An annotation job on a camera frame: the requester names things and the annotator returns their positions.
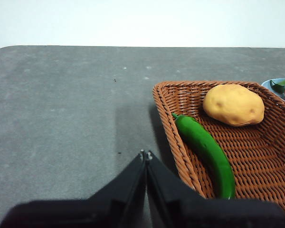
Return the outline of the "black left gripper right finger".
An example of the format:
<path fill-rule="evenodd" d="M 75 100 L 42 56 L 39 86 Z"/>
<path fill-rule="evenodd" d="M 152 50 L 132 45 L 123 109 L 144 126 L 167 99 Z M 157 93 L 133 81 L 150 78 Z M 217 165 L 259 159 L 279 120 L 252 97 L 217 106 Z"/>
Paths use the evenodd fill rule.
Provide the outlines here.
<path fill-rule="evenodd" d="M 149 198 L 168 228 L 285 228 L 285 212 L 257 199 L 205 199 L 151 151 L 146 154 Z"/>

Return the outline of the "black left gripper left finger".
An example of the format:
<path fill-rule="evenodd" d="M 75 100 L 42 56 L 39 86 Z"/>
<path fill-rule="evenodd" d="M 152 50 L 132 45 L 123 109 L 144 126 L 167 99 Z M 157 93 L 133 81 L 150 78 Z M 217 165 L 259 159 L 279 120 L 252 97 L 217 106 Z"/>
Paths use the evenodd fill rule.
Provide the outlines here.
<path fill-rule="evenodd" d="M 87 199 L 35 200 L 11 208 L 1 228 L 127 228 L 140 215 L 145 195 L 144 151 Z"/>

